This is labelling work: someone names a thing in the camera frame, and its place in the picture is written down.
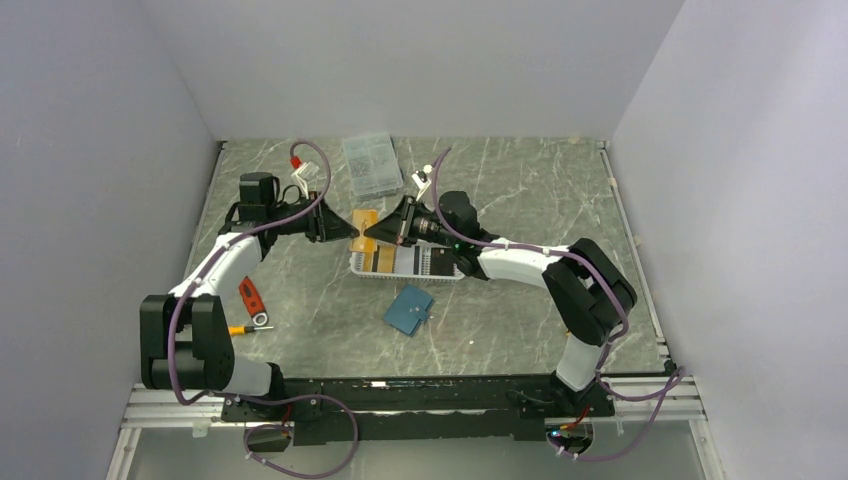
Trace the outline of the blue card holder wallet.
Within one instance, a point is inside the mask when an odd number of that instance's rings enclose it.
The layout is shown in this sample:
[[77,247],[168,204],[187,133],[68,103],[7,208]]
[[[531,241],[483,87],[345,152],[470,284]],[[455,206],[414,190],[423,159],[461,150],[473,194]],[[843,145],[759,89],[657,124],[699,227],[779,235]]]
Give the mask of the blue card holder wallet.
[[382,316],[383,321],[412,337],[430,316],[434,297],[413,285],[404,286]]

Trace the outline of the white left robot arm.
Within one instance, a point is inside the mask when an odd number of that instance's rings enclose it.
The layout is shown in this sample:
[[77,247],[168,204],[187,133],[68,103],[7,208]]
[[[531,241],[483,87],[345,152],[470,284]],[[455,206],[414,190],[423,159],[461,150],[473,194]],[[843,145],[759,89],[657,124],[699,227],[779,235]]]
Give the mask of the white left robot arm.
[[149,389],[197,389],[248,396],[264,420],[287,406],[284,377],[272,362],[235,354],[224,300],[265,259],[277,238],[304,235],[311,242],[349,240],[357,229],[333,212],[320,193],[285,202],[279,179],[267,172],[239,179],[239,200],[219,230],[213,250],[166,294],[140,305],[140,362]]

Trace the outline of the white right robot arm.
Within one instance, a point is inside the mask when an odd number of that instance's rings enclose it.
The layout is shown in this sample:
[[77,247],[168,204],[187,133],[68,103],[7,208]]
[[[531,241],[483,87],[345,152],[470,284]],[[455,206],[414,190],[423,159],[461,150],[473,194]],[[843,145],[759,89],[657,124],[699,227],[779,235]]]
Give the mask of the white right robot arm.
[[419,241],[446,248],[467,277],[509,280],[544,288],[570,332],[551,388],[557,411],[574,415],[590,399],[604,348],[638,302],[623,273],[588,238],[572,245],[543,247],[521,244],[485,230],[469,196],[462,191],[441,195],[435,208],[412,196],[364,231],[375,240],[409,247]]

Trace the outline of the white plastic basket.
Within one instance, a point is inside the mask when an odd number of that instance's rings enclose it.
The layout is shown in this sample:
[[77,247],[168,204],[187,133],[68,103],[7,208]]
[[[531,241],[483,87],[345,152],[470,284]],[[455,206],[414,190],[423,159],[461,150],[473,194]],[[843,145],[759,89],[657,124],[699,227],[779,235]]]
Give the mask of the white plastic basket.
[[364,278],[457,282],[465,277],[450,251],[418,243],[412,247],[379,244],[375,252],[353,252],[350,270]]

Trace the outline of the gold credit card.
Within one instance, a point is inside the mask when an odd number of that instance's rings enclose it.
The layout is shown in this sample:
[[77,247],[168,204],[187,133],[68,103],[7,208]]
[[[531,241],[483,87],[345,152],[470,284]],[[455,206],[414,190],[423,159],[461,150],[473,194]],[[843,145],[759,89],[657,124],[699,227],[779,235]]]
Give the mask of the gold credit card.
[[352,212],[352,225],[357,235],[351,240],[349,250],[353,253],[375,253],[377,241],[365,235],[365,231],[376,224],[378,213],[373,209],[356,209]]

